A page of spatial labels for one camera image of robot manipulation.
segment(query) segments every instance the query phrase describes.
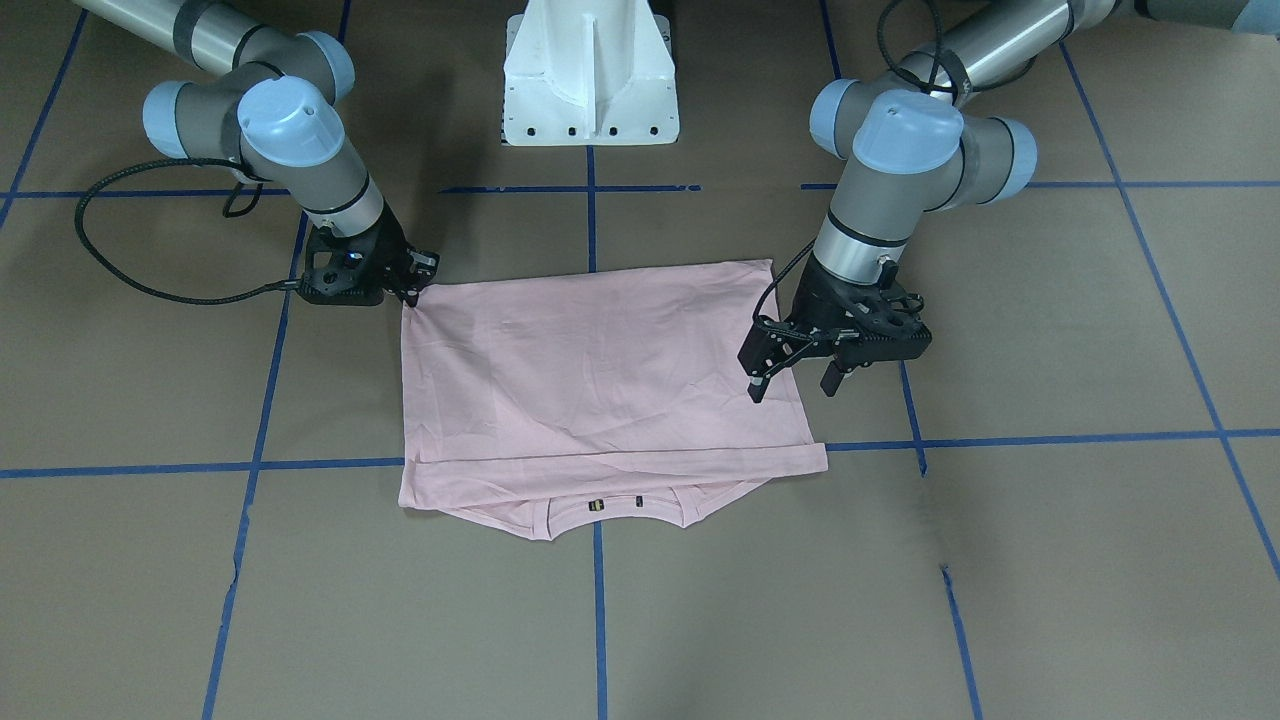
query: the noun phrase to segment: light blue joint cap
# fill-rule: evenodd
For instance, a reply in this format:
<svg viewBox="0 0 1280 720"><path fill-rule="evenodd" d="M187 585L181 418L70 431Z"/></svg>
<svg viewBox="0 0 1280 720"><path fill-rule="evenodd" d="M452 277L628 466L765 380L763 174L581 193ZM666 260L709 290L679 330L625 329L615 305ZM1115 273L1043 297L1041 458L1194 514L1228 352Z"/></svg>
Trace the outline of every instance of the light blue joint cap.
<svg viewBox="0 0 1280 720"><path fill-rule="evenodd" d="M879 95L854 136L854 156L873 170L913 176L940 168L960 149L964 115L922 92Z"/></svg>
<svg viewBox="0 0 1280 720"><path fill-rule="evenodd" d="M142 101L142 129L156 150L169 158L186 158L178 138L178 92L191 85L178 79L161 82Z"/></svg>
<svg viewBox="0 0 1280 720"><path fill-rule="evenodd" d="M1235 18L1231 32L1280 37L1280 0L1251 0Z"/></svg>
<svg viewBox="0 0 1280 720"><path fill-rule="evenodd" d="M236 109L244 140L268 160L311 168L342 150L342 118L310 82L284 76L248 88Z"/></svg>
<svg viewBox="0 0 1280 720"><path fill-rule="evenodd" d="M320 51L324 53L324 59L329 60L329 70L333 72L333 101L337 102L346 97L351 92L351 88L356 87L356 65L351 61L347 49L329 35L316 29L303 32L298 37L306 37L311 42L315 42L320 47Z"/></svg>
<svg viewBox="0 0 1280 720"><path fill-rule="evenodd" d="M1000 192L987 202L996 202L997 200L1012 197L1021 192L1027 187L1027 183L1032 182L1032 176L1036 174L1036 164L1039 161L1039 147L1036 145L1036 136L1032 135L1032 131L1027 129L1027 126L1009 118L992 119L1005 123L1005 127L1009 128L1009 135L1014 138L1014 160L1009 169L1009 179L1005 181L1005 187L1000 188Z"/></svg>
<svg viewBox="0 0 1280 720"><path fill-rule="evenodd" d="M841 160L845 159L836 146L836 115L840 113L840 102L845 99L845 92L856 83L856 79L837 79L822 88L818 99L813 101L809 110L809 135L827 152Z"/></svg>

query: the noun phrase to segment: pink cloth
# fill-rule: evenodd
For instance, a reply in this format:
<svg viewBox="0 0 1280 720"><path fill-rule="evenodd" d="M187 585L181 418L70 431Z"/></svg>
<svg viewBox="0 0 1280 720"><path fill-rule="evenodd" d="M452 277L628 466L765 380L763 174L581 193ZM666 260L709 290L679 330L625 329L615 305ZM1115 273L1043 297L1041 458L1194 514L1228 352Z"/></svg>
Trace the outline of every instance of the pink cloth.
<svg viewBox="0 0 1280 720"><path fill-rule="evenodd" d="M826 470L790 370L755 405L737 364L771 279L756 260L428 288L401 324L401 506L552 539L689 527Z"/></svg>

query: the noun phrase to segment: floor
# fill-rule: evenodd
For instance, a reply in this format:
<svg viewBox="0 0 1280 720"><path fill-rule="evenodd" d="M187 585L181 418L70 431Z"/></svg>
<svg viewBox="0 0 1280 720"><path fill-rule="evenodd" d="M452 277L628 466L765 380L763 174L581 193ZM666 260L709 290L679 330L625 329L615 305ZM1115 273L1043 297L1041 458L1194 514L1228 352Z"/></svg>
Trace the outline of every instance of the floor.
<svg viewBox="0 0 1280 720"><path fill-rule="evenodd" d="M499 145L518 0L241 6L346 41L339 110L442 282L786 260L841 170L808 106L882 69L881 3L677 4L680 142L594 151ZM40 0L0 60L6 720L1275 716L1272 40L1116 20L975 100L1036 181L922 224L923 359L833 400L797 369L831 470L553 543L397 507L394 304L178 306L81 250L78 192L197 70ZM297 206L228 225L228 184L140 178L92 232L168 290L283 277Z"/></svg>

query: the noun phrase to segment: robotic arm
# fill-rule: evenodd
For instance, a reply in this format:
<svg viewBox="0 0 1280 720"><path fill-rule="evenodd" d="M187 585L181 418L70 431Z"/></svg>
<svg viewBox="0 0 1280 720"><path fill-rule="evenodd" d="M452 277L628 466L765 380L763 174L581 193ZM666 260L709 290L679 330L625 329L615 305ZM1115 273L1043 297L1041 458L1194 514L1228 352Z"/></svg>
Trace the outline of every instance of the robotic arm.
<svg viewBox="0 0 1280 720"><path fill-rule="evenodd" d="M876 81L840 79L818 95L814 141L847 163L791 313L780 322L758 306L739 352L755 402L769 378L806 357L832 357L822 388L833 396L856 368L924 352L932 340L920 319L924 302L897 283L899 259L920 217L1004 200L1036 170L1036 140L1025 126L959 108L1020 77L1046 47L1123 12L1280 33L1276 0L996 1L900 63L882 46L891 67Z"/></svg>
<svg viewBox="0 0 1280 720"><path fill-rule="evenodd" d="M346 49L323 32L294 37L210 0L77 0L219 79L170 81L143 102L147 137L170 158L237 163L241 182L275 181L311 218L303 300L408 305L438 256L406 240L333 104L355 85Z"/></svg>

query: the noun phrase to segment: white mount base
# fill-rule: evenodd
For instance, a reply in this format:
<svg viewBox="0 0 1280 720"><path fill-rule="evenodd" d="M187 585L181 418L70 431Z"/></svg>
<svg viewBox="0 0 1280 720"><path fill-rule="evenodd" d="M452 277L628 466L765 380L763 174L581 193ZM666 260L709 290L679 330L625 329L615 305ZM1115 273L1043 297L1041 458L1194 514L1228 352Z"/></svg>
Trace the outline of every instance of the white mount base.
<svg viewBox="0 0 1280 720"><path fill-rule="evenodd" d="M646 0L529 0L507 22L509 145L662 145L680 136L671 23Z"/></svg>

